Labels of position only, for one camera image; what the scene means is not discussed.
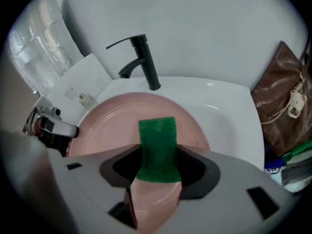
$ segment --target green sponge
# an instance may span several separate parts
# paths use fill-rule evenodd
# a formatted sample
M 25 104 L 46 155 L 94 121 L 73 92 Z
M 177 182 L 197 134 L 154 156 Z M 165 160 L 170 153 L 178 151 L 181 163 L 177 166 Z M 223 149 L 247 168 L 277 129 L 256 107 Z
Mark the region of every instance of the green sponge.
M 181 181 L 176 165 L 176 121 L 174 117 L 140 120 L 142 166 L 137 179 L 173 183 Z

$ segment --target faucet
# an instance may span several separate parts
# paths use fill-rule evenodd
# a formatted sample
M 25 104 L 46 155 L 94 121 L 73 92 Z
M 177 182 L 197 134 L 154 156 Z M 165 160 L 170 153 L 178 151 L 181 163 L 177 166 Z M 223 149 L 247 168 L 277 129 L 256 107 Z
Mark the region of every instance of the faucet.
M 153 58 L 151 55 L 150 48 L 147 44 L 147 38 L 145 34 L 125 38 L 123 40 L 113 43 L 112 45 L 109 45 L 108 47 L 106 47 L 106 49 L 109 49 L 110 47 L 113 47 L 117 43 L 120 43 L 128 39 L 130 40 L 132 47 L 134 47 L 136 51 L 137 59 L 129 62 L 119 71 L 118 74 L 120 78 L 130 78 L 132 71 L 137 66 L 141 65 L 145 77 L 147 79 L 148 85 L 150 87 L 150 90 L 159 89 L 160 83 L 158 80 Z
M 36 135 L 33 132 L 33 125 L 35 117 L 39 117 L 39 128 L 43 132 L 60 137 L 76 138 L 79 134 L 79 127 L 62 121 L 60 113 L 60 109 L 54 107 L 46 97 L 41 97 L 27 119 L 25 130 L 32 136 Z

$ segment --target pink plate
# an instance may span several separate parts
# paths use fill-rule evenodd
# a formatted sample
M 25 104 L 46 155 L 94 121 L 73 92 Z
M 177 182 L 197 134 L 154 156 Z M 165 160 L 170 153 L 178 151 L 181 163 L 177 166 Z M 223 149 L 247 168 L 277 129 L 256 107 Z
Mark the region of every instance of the pink plate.
M 177 143 L 209 150 L 208 142 L 193 117 L 175 102 L 148 93 L 129 93 L 104 101 L 79 126 L 70 156 L 107 151 L 140 143 L 138 121 L 175 117 Z M 138 230 L 152 233 L 178 205 L 181 183 L 151 183 L 135 179 L 131 185 Z

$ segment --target sink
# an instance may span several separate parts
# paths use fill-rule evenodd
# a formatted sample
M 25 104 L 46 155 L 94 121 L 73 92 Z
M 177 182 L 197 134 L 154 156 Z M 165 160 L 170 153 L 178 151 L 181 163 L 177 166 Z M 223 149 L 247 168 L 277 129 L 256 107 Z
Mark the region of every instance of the sink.
M 249 88 L 201 78 L 160 77 L 159 81 L 161 88 L 151 91 L 145 78 L 112 80 L 97 101 L 101 103 L 130 92 L 171 99 L 197 121 L 211 151 L 243 159 L 264 169 L 263 135 Z

